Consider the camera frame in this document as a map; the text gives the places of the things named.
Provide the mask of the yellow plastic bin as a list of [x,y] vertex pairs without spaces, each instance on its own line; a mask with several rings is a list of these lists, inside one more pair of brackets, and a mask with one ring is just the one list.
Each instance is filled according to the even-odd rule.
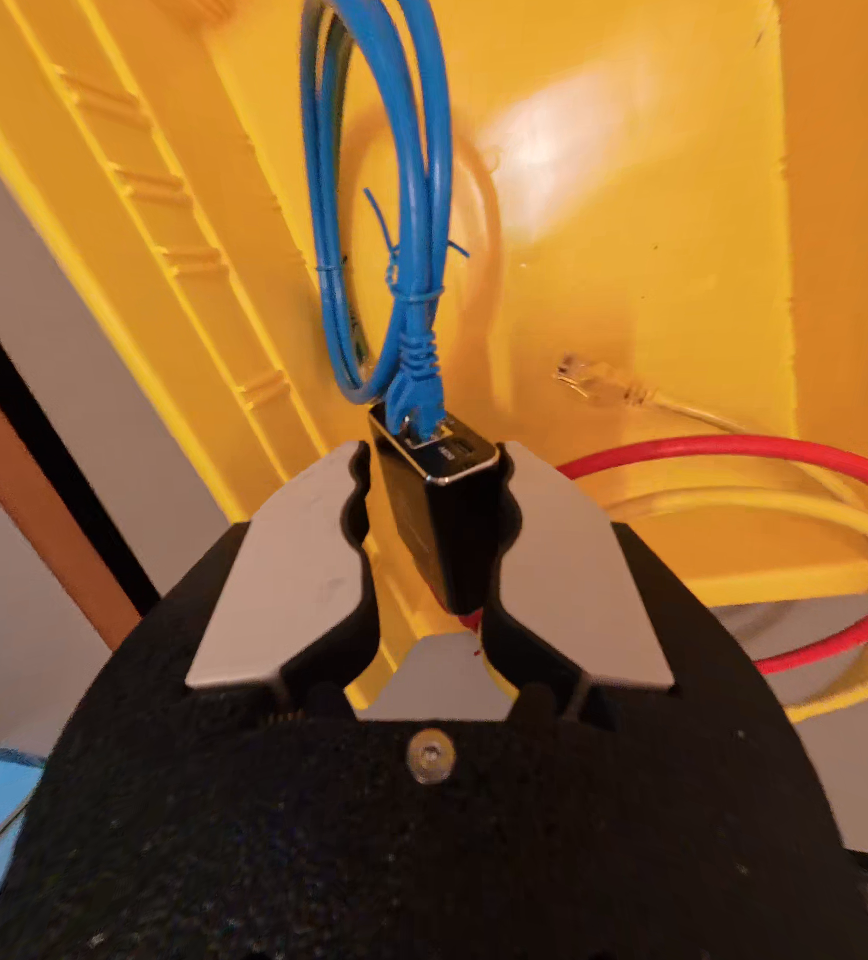
[[[431,2],[453,130],[445,405],[549,463],[713,430],[868,457],[868,2]],[[0,1],[0,178],[87,310],[0,340],[115,506],[140,416],[230,521],[343,441],[321,320],[300,47],[398,2]]]

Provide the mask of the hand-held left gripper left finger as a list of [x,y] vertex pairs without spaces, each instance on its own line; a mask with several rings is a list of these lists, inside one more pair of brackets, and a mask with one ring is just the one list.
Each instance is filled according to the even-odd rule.
[[379,651],[368,535],[370,446],[350,440],[275,492],[248,523],[186,676],[194,691],[341,690]]

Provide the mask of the black ethernet splitter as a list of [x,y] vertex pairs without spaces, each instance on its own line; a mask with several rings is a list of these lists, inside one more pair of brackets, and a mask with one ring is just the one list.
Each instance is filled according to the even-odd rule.
[[472,616],[498,548],[500,448],[451,414],[427,441],[388,430],[385,414],[374,404],[368,423],[397,532],[440,606]]

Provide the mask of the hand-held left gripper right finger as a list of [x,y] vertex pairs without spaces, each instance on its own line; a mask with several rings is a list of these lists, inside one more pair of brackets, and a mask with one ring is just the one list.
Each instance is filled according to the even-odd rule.
[[498,546],[481,642],[517,690],[667,692],[675,677],[608,514],[517,441],[502,446]]

